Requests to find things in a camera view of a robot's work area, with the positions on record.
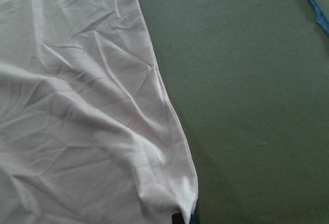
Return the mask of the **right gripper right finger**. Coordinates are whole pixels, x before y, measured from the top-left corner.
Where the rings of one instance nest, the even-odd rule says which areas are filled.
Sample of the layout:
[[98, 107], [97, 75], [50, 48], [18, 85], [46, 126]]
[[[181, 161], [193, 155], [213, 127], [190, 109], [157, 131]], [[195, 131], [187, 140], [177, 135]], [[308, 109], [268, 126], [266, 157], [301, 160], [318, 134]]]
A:
[[191, 214], [189, 224], [200, 224], [199, 217], [195, 213]]

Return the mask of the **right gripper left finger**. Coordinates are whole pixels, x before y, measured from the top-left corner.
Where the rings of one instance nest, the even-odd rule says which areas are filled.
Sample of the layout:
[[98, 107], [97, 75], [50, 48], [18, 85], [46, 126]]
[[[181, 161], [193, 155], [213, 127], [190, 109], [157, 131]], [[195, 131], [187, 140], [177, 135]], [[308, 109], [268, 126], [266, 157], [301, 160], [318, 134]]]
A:
[[172, 224], [184, 224], [182, 213], [175, 213], [172, 215]]

